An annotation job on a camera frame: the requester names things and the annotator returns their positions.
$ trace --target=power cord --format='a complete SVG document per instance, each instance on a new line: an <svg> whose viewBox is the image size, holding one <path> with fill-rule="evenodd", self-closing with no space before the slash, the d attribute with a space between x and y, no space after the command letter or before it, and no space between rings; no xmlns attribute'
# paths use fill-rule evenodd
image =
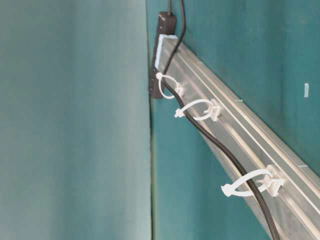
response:
<svg viewBox="0 0 320 240"><path fill-rule="evenodd" d="M180 8L181 8L181 15L182 15L182 32L180 37L178 38L178 41L176 42L172 52L170 53L170 56L166 62L166 65L164 67L164 70L162 74L166 74L168 71L168 68L170 66L170 63L172 61L172 58L174 57L174 54L176 53L177 49L179 48L179 45L182 42L182 39L184 38L185 32L186 32L186 15L185 15L185 6L184 6L184 0L180 0ZM169 9L171 10L171 0L169 0ZM179 94L167 83L165 79L163 79L164 86L175 96L176 100L178 101L181 108L185 106L184 102L182 101ZM247 171L242 166L242 164L239 162L239 160L230 152L230 150L223 145L218 139L216 139L213 135L211 135L203 126L201 126L194 118L191 116L191 114L185 110L184 115L186 118L191 122L193 126L195 126L207 139L209 139L210 142L212 142L215 146L217 146L234 164L234 166L238 169L238 171L241 173L241 175L246 175ZM247 184L251 191L253 192L257 202L259 203L259 206L263 212L263 215L265 217L265 220L268 224L268 227L270 229L270 233L273 240L281 240L280 235L278 233L278 230L276 228L274 219L271 215L271 212L268 208L268 205L262 196L261 192L259 191L258 187L256 186L255 182L250 179L247 181Z"/></svg>

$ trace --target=aluminum rail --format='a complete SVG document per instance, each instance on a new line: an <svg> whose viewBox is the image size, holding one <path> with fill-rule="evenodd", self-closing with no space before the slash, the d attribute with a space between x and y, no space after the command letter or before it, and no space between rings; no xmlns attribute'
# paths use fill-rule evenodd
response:
<svg viewBox="0 0 320 240"><path fill-rule="evenodd" d="M160 72L176 41L169 38L163 41ZM197 99L215 99L222 106L218 121L209 118L200 124L226 145L248 172L272 165L284 180L278 196L262 193L281 238L320 240L320 178L184 44L174 55L167 74L181 84L185 104ZM197 104L189 111L199 117L207 108L205 104ZM239 179L240 173L227 156L204 139L230 178ZM270 234L256 199L251 196L245 200Z"/></svg>

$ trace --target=teal wall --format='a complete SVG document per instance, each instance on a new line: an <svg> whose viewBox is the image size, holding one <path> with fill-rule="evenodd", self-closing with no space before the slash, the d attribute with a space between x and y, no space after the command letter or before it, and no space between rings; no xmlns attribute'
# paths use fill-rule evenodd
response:
<svg viewBox="0 0 320 240"><path fill-rule="evenodd" d="M180 34L179 1L172 2ZM184 43L320 174L320 2L184 3ZM147 1L150 49L157 14L167 7L167 1ZM156 239L267 239L242 199L223 196L220 186L229 178L199 133L173 118L177 107L173 100L152 101Z"/></svg>
<svg viewBox="0 0 320 240"><path fill-rule="evenodd" d="M0 2L1 239L150 239L145 9Z"/></svg>

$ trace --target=zip tie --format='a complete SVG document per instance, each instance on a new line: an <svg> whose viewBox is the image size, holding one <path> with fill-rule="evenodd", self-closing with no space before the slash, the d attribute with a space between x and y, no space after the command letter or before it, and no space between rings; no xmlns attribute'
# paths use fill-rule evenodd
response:
<svg viewBox="0 0 320 240"><path fill-rule="evenodd" d="M195 100L195 101L192 101L190 103L188 103L187 105L185 105L183 108L178 108L176 111L175 111L175 115L174 117L177 118L182 118L185 116L184 114L184 111L187 110L188 108L192 107L193 105L195 104L199 104L199 103L207 103L209 104L209 108L207 110L205 110L203 113L205 113L206 115L204 116L200 116L200 117L193 117L194 120L196 121L202 121L202 120L206 120L208 118L210 118L213 114L213 111L214 111L214 108L215 106L213 105L213 103L211 101L209 101L208 99L198 99L198 100Z"/></svg>
<svg viewBox="0 0 320 240"><path fill-rule="evenodd" d="M169 76L169 75L164 75L162 74L161 72L158 72L156 75L156 78L158 79L158 86L159 86L159 90L160 90L160 93L161 95L166 98L166 99L173 99L175 96L174 95L171 95L171 96L167 96L165 95L163 92L162 92L162 88L161 88L161 80L162 78L167 78L167 79L170 79L172 81L174 81L175 83L175 91L178 93L178 95L180 97L182 97L183 95L183 88L182 86L180 85L180 83L178 83L172 76Z"/></svg>
<svg viewBox="0 0 320 240"><path fill-rule="evenodd" d="M262 193L265 190L268 190L272 197L278 195L279 188L284 184L284 180L280 178L273 178L274 176L271 174L269 170L273 169L272 165L268 165L267 169L258 169L252 172L247 173L246 175L239 178L233 184L225 184L221 186L221 190L224 195L230 197L231 195L238 197L250 197L253 196L254 193L252 191L236 191L236 189L244 184L249 179L252 179L259 175L265 175L264 179L258 180L258 183L262 183L260 187L258 187L259 191Z"/></svg>

